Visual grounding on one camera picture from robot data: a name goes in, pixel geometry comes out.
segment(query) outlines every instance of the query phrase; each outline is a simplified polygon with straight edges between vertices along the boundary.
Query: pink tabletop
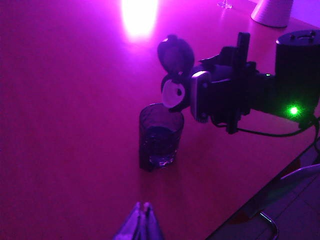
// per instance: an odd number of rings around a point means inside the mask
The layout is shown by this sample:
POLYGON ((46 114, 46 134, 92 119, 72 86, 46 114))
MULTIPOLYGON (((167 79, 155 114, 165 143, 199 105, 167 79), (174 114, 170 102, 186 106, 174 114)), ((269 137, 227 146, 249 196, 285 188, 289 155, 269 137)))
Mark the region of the pink tabletop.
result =
MULTIPOLYGON (((276 39, 313 28, 262 26, 246 0, 139 2, 2 1, 0 239, 108 240, 137 201, 151 202, 167 240, 205 239, 312 143, 314 129, 228 135, 187 108, 176 162, 139 169, 138 117, 161 101, 168 34, 200 60, 249 32, 248 60, 274 73, 276 39)), ((239 126, 298 128, 254 110, 239 126)))

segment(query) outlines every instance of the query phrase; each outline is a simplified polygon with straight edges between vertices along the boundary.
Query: green light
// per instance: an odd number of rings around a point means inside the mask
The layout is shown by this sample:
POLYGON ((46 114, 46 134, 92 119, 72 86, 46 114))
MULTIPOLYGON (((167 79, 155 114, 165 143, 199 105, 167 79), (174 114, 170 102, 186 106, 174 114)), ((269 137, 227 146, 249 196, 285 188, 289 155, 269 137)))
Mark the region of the green light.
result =
POLYGON ((289 109, 289 111, 292 115, 296 115, 298 113, 298 108, 296 106, 293 106, 289 109))

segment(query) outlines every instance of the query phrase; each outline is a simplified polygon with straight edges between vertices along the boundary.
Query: glass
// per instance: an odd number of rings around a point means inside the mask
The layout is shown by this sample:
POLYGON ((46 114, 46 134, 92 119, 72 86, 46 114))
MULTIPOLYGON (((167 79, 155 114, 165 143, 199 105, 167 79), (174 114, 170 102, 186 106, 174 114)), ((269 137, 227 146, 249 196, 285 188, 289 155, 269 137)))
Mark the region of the glass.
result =
POLYGON ((229 4, 227 0, 223 0, 223 1, 219 2, 217 5, 221 8, 224 8, 224 9, 231 9, 232 8, 232 5, 229 4))
POLYGON ((139 165, 151 171, 175 158, 184 127, 181 112, 169 112, 162 103, 145 107, 139 116, 139 165))

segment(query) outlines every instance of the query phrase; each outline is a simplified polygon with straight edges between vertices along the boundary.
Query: floor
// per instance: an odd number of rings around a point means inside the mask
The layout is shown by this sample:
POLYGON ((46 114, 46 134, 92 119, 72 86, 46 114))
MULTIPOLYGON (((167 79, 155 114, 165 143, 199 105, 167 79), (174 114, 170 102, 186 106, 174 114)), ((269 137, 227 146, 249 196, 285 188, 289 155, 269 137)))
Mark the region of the floor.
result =
MULTIPOLYGON (((301 156, 301 165, 310 165, 316 156, 314 148, 310 148, 301 156)), ((264 212, 276 222, 279 240, 319 240, 320 175, 305 179, 264 212)), ((246 223, 226 223, 207 240, 269 240, 271 236, 269 225, 257 216, 246 223)))

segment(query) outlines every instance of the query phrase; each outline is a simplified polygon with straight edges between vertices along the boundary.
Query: purple lighting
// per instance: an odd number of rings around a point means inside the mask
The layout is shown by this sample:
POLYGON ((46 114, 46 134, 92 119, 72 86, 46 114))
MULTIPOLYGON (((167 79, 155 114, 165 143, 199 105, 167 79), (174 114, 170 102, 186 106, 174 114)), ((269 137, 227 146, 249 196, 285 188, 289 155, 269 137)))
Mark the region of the purple lighting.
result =
POLYGON ((154 29, 158 0, 121 0, 122 21, 127 37, 136 41, 149 37, 154 29))

